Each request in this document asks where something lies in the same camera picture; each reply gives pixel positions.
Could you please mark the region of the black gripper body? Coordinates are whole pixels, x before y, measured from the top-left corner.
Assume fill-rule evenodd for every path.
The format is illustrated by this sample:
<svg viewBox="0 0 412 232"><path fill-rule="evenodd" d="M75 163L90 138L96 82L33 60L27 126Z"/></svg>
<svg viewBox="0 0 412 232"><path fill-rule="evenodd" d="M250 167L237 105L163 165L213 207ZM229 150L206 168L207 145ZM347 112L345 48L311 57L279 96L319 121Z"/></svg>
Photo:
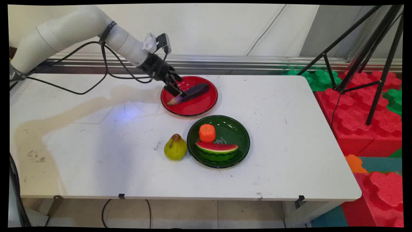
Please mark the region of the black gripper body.
<svg viewBox="0 0 412 232"><path fill-rule="evenodd" d="M166 63L167 56L168 54L165 54L164 58L161 58L157 54L149 53L146 60L140 65L140 69L156 81L175 82L175 70Z"/></svg>

